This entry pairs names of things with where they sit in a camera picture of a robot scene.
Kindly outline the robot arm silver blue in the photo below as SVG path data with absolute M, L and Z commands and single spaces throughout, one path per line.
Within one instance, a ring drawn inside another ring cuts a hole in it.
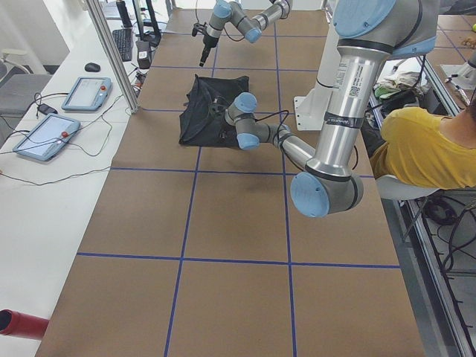
M 204 49 L 199 61 L 203 67 L 208 59 L 210 51 L 219 42 L 225 25 L 231 23 L 250 43 L 255 43 L 262 32 L 274 22 L 287 19 L 292 10 L 292 0 L 271 1 L 271 6 L 256 16 L 249 17 L 240 3 L 236 1 L 216 1 L 209 22 L 203 24 L 197 20 L 193 25 L 192 36 L 198 33 L 203 35 Z
M 290 191 L 303 215 L 323 217 L 361 201 L 363 184 L 349 160 L 373 86 L 388 59 L 416 57 L 434 48 L 439 13 L 439 1 L 338 1 L 332 23 L 340 60 L 316 148 L 281 125 L 259 123 L 251 93 L 239 94 L 225 110 L 240 149 L 271 143 L 302 169 Z

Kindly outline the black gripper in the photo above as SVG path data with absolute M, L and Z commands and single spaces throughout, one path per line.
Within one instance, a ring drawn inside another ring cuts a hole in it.
M 203 39 L 203 44 L 204 44 L 204 48 L 203 48 L 203 51 L 202 51 L 202 55 L 201 55 L 201 58 L 199 60 L 199 66 L 200 67 L 203 67 L 210 55 L 210 52 L 211 52 L 211 49 L 212 48 L 215 48 L 218 44 L 218 38 L 217 37 L 213 37 L 213 36 L 209 36 L 209 35 L 204 35 L 204 39 Z

